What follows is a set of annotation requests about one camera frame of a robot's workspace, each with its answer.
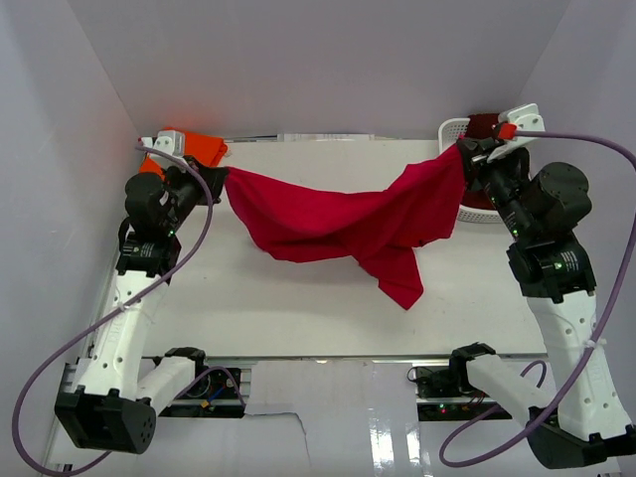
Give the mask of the folded orange t shirt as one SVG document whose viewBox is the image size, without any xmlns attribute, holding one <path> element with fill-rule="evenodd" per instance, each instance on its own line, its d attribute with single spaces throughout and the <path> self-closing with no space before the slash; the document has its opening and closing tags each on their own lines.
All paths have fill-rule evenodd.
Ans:
<svg viewBox="0 0 636 477">
<path fill-rule="evenodd" d="M 221 137 L 208 136 L 183 129 L 175 129 L 186 135 L 185 154 L 183 157 L 175 157 L 181 163 L 187 158 L 193 158 L 199 164 L 214 168 L 217 167 L 228 154 L 229 147 Z"/>
</svg>

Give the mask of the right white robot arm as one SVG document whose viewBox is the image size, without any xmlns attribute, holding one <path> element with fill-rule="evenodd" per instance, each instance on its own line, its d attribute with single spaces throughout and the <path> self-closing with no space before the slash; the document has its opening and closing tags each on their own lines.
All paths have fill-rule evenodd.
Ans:
<svg viewBox="0 0 636 477">
<path fill-rule="evenodd" d="M 457 141 L 468 183 L 485 191 L 512 236 L 509 265 L 539 324 L 557 391 L 534 387 L 482 343 L 453 351 L 450 387 L 464 397 L 481 391 L 492 398 L 548 469 L 631 455 L 635 426 L 600 341 L 608 316 L 596 309 L 592 265 L 574 233 L 591 209 L 587 179 L 562 162 L 531 174 L 526 149 L 496 157 L 496 146 L 492 139 Z"/>
</svg>

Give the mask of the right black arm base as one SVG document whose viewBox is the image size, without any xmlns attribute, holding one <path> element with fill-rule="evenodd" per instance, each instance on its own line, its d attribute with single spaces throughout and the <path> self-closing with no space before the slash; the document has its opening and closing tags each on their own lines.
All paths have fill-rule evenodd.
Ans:
<svg viewBox="0 0 636 477">
<path fill-rule="evenodd" d="M 511 419 L 483 392 L 462 392 L 451 379 L 448 368 L 411 367 L 406 379 L 415 385 L 420 422 L 464 422 L 483 413 L 485 419 Z"/>
</svg>

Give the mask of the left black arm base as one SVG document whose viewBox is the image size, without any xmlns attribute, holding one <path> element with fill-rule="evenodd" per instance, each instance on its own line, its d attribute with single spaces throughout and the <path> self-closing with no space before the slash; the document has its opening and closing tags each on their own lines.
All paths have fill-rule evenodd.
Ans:
<svg viewBox="0 0 636 477">
<path fill-rule="evenodd" d="M 249 382 L 242 380 L 241 368 L 230 367 L 227 372 L 214 370 L 190 391 L 166 407 L 161 417 L 173 418 L 242 418 L 247 401 Z"/>
</svg>

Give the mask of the dark maroon t shirt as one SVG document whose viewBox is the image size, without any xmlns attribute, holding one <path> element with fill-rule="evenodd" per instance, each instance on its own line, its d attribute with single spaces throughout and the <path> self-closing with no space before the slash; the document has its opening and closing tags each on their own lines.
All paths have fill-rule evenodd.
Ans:
<svg viewBox="0 0 636 477">
<path fill-rule="evenodd" d="M 493 126 L 498 123 L 497 113 L 477 113 L 469 115 L 469 123 L 464 133 L 465 137 L 484 139 L 492 134 Z M 482 190 L 480 193 L 464 192 L 461 205 L 478 210 L 494 211 L 495 208 Z"/>
</svg>

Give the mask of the white plastic basket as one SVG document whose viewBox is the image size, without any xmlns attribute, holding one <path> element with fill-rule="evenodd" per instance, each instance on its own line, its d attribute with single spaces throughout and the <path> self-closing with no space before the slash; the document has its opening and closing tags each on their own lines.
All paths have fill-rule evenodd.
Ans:
<svg viewBox="0 0 636 477">
<path fill-rule="evenodd" d="M 443 121 L 438 128 L 438 149 L 443 153 L 463 136 L 468 128 L 468 117 L 450 118 Z M 457 216 L 459 222 L 483 225 L 501 224 L 502 220 L 494 210 L 474 208 L 461 204 Z"/>
</svg>

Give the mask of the bright red t shirt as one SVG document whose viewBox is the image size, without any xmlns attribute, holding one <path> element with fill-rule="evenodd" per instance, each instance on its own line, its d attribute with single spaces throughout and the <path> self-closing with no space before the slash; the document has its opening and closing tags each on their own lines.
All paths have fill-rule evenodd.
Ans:
<svg viewBox="0 0 636 477">
<path fill-rule="evenodd" d="M 451 237 L 465 191 L 451 146 L 379 192 L 314 190 L 231 168 L 230 205 L 257 247 L 296 263 L 352 257 L 402 309 L 424 292 L 415 249 Z"/>
</svg>

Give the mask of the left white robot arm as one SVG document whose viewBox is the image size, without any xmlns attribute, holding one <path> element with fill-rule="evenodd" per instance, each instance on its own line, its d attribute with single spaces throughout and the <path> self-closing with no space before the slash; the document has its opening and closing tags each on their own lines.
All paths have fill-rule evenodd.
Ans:
<svg viewBox="0 0 636 477">
<path fill-rule="evenodd" d="M 226 167 L 206 167 L 188 157 L 162 173 L 139 172 L 127 181 L 127 216 L 111 290 L 115 315 L 100 326 L 75 388 L 59 393 L 55 403 L 56 417 L 76 447 L 141 454 L 158 415 L 174 398 L 208 389 L 210 372 L 196 348 L 170 350 L 145 376 L 139 370 L 178 262 L 177 231 L 196 206 L 219 202 L 228 176 Z"/>
</svg>

